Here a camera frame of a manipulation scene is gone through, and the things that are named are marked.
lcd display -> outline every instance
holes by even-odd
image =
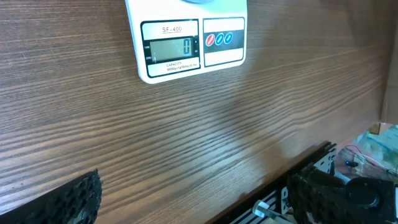
[[[150,43],[152,61],[172,60],[192,56],[192,38],[160,40]]]

brown wooden board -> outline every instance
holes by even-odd
[[[379,120],[396,4],[249,0],[242,66],[148,85],[124,1],[0,1],[0,213],[98,168],[96,223],[207,222]]]

white scale body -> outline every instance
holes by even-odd
[[[246,0],[126,0],[126,6],[146,83],[238,66],[246,58]]]

black metal frame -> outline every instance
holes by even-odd
[[[278,199],[276,200],[276,209],[275,212],[281,213],[280,206],[280,192],[287,184],[287,177],[300,172],[304,167],[308,166],[311,163],[316,163],[325,157],[330,152],[330,149],[334,148],[336,144],[332,144],[331,142],[325,143],[321,148],[313,152],[311,155],[307,156],[305,159],[300,161],[297,165],[293,166],[290,170],[282,174],[276,180],[271,182],[269,185],[265,186],[263,189],[256,192],[254,195],[250,196],[248,199],[240,203],[238,206],[230,209],[228,212],[224,213],[222,216],[217,218],[213,223],[231,223],[235,219],[237,219],[240,215],[242,215],[247,210],[251,209],[257,200],[260,200],[267,195],[271,194],[274,190],[277,190]]]

wooden surface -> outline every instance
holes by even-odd
[[[248,1],[240,67],[137,74],[122,0],[0,1],[0,213],[94,168],[96,223],[204,223],[377,121],[395,1]]]

